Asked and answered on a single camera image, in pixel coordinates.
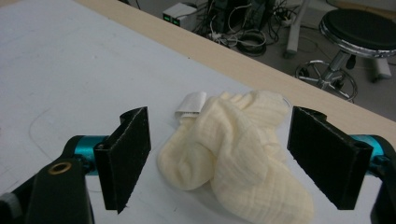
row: table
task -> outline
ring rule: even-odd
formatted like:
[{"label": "table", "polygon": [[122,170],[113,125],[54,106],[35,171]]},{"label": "table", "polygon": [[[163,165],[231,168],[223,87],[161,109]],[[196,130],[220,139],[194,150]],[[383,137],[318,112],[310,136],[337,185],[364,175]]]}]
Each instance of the table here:
[{"label": "table", "polygon": [[[114,0],[2,4],[0,74],[0,193],[56,159],[70,137],[110,134],[121,113],[148,107],[152,151],[128,208],[106,211],[98,178],[86,178],[96,223],[245,223],[209,186],[179,191],[158,173],[173,113],[193,91],[277,91],[345,133],[378,134],[396,147],[395,122]],[[313,223],[369,223],[378,180],[366,178],[356,211],[340,212],[291,166],[314,195]]]}]

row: gray floor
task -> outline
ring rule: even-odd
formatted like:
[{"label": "gray floor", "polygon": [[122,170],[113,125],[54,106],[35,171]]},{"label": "gray floor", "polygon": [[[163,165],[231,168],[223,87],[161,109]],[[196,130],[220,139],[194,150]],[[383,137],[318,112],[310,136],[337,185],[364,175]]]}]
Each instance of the gray floor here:
[{"label": "gray floor", "polygon": [[[151,0],[151,3],[150,1],[139,1],[139,4],[142,10],[156,17],[161,17],[162,11],[176,2],[179,1]],[[136,7],[135,0],[131,0],[130,3]],[[278,33],[279,41],[274,45],[268,46],[264,55],[252,59],[272,66],[291,76],[294,75],[295,69],[300,63],[316,59],[329,61],[335,56],[338,48],[322,36],[316,28],[326,10],[330,9],[332,7],[326,4],[325,0],[312,0],[303,18],[303,25],[315,29],[301,29],[298,53],[294,57],[289,59],[283,57],[288,42],[289,28],[281,28]],[[396,66],[394,65],[396,64],[396,57],[390,58],[388,61],[391,73],[396,76]],[[396,100],[394,96],[396,92],[396,77],[382,79],[373,83],[372,79],[375,75],[373,63],[363,58],[357,58],[355,68],[348,71],[348,73],[355,78],[359,88],[354,104],[396,121]]]}]

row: electrical box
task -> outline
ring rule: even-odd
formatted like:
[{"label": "electrical box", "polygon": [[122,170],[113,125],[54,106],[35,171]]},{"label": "electrical box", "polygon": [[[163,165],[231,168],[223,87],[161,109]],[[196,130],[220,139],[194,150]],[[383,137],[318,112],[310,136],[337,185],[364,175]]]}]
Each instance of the electrical box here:
[{"label": "electrical box", "polygon": [[163,20],[183,29],[192,31],[196,26],[197,8],[182,3],[169,7],[163,12]]}]

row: stool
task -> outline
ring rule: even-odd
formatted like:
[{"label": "stool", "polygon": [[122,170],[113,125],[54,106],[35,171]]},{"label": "stool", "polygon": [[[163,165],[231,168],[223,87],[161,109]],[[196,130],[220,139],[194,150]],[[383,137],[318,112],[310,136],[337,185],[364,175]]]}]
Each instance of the stool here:
[{"label": "stool", "polygon": [[[329,88],[350,102],[358,94],[358,86],[342,68],[345,62],[346,68],[352,69],[356,56],[380,59],[396,54],[396,24],[370,12],[356,9],[330,11],[321,20],[319,30],[340,50],[330,63],[314,60],[301,64],[295,76],[314,82],[323,90]],[[345,80],[352,87],[349,92],[342,90]]]}]

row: towel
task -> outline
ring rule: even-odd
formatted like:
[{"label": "towel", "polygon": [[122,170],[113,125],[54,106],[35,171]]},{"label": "towel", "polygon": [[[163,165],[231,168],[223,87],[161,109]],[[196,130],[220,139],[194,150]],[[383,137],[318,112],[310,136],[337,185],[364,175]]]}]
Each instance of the towel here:
[{"label": "towel", "polygon": [[183,190],[210,181],[218,201],[252,223],[309,223],[311,196],[292,176],[276,127],[289,107],[271,91],[224,92],[180,126],[158,156],[158,167]]}]

